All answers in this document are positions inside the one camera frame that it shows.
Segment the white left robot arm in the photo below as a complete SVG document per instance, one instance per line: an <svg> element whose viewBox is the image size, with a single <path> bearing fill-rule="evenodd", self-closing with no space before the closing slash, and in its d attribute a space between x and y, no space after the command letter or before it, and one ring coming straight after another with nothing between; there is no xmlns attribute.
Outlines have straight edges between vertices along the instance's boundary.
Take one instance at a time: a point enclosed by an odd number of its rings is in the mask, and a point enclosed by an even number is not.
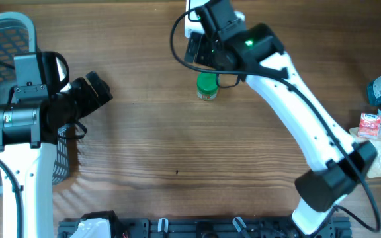
<svg viewBox="0 0 381 238"><path fill-rule="evenodd" d="M74 81L57 52L14 56L14 102L0 105L3 236L53 237L54 165L64 132L112 99L96 72Z"/></svg>

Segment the red tissue packet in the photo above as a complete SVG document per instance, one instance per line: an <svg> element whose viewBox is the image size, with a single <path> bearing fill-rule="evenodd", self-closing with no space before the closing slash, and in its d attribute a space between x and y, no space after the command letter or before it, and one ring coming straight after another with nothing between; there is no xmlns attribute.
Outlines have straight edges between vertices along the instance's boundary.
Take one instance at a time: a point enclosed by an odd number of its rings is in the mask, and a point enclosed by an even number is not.
<svg viewBox="0 0 381 238"><path fill-rule="evenodd" d="M357 135L364 138L376 138L380 132L381 117L375 114L362 113Z"/></svg>

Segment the green lid jar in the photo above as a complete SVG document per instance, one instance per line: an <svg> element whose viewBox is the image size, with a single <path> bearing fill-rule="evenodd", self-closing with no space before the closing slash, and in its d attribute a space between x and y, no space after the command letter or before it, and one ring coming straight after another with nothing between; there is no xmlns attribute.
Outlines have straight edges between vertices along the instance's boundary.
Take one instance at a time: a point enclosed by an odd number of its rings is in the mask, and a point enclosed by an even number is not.
<svg viewBox="0 0 381 238"><path fill-rule="evenodd" d="M196 81L197 95L202 100L213 100L218 93L216 74L200 73Z"/></svg>

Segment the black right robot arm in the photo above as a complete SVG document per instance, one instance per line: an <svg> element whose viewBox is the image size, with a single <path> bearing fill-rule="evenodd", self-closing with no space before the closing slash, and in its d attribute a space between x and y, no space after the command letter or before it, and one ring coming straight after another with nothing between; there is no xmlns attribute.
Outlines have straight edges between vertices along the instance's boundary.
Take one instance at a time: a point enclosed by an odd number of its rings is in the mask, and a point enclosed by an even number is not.
<svg viewBox="0 0 381 238"><path fill-rule="evenodd" d="M235 75L274 110L308 164L295 187L300 201L290 233L313 237L357 186L366 185L377 150L358 142L327 113L294 67L276 34L263 23L248 27L229 1L187 1L180 17L189 44L181 63L215 77Z"/></svg>

